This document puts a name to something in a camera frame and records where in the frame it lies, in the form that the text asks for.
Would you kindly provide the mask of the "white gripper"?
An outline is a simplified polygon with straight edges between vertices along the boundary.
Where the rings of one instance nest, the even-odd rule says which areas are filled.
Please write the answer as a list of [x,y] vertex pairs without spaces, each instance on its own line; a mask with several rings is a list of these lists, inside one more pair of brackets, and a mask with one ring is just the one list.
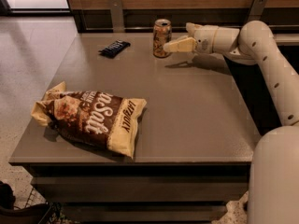
[[213,51],[214,38],[219,29],[214,25],[200,25],[192,22],[186,23],[188,36],[182,36],[164,44],[164,51],[192,52],[211,54]]

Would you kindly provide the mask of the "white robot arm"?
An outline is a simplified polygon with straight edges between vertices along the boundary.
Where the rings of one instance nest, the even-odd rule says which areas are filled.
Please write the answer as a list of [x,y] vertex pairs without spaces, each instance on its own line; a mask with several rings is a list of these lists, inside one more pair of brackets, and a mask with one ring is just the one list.
[[262,21],[242,28],[188,22],[187,34],[164,44],[174,52],[218,53],[236,63],[258,65],[281,126],[264,134],[252,157],[248,224],[298,224],[299,75]]

